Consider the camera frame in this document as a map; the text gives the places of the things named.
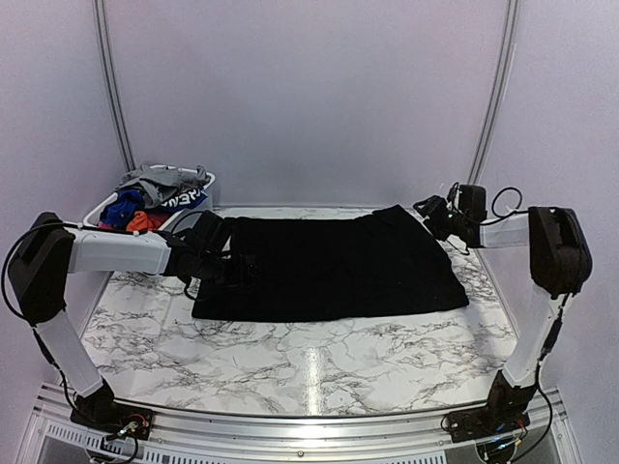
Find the black trousers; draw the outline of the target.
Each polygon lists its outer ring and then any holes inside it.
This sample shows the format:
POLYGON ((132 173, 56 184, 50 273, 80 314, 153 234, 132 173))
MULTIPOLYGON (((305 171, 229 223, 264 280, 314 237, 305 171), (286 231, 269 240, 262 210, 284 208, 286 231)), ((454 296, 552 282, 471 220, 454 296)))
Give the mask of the black trousers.
POLYGON ((231 217, 254 285, 200 283, 195 319, 297 323, 427 314, 469 304, 447 252, 400 205, 350 219, 231 217))

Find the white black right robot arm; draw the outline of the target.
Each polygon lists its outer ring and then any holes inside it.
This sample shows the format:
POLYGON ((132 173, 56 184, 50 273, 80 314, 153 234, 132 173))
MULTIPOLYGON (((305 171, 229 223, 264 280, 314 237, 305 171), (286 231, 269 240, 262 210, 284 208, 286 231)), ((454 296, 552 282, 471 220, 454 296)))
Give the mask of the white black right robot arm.
POLYGON ((526 411, 540 388, 542 366, 565 312, 592 274, 589 246, 574 210, 532 206, 488 219, 486 195, 474 186, 457 188, 446 198, 433 195, 413 208, 439 241, 456 236, 472 249, 528 248, 534 327, 519 337, 476 412, 485 431, 498 433, 526 411))

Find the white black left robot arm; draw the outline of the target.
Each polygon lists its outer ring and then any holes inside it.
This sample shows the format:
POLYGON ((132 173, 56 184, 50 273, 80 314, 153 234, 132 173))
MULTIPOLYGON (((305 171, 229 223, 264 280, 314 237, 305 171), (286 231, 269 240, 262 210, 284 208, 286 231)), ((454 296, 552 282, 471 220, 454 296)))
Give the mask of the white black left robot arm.
POLYGON ((70 404, 102 430, 122 421, 114 393, 95 367, 66 312, 70 274, 133 272, 174 276, 217 288, 253 284, 256 259, 231 249, 228 219, 211 212, 178 233, 119 232, 40 214, 12 245, 1 268, 1 295, 8 310, 26 322, 44 356, 76 393, 70 404))

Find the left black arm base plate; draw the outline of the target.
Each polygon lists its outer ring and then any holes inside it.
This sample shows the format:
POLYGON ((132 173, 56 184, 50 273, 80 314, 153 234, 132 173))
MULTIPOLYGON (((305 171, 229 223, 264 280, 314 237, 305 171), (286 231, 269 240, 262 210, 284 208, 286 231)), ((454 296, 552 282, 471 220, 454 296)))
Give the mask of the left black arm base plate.
POLYGON ((134 437, 138 440, 149 438, 153 425, 154 412, 148 408, 114 403, 111 414, 106 419, 88 419, 85 413, 73 409, 71 421, 105 432, 110 440, 134 437))

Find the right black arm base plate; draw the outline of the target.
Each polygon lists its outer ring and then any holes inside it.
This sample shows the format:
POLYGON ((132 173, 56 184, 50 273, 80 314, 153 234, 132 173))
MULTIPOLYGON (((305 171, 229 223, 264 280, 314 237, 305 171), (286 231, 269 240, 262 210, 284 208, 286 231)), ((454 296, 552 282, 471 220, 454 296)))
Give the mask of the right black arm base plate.
POLYGON ((530 424, 526 413, 495 417, 484 407, 452 411, 442 422, 453 443, 481 440, 521 430, 530 424))

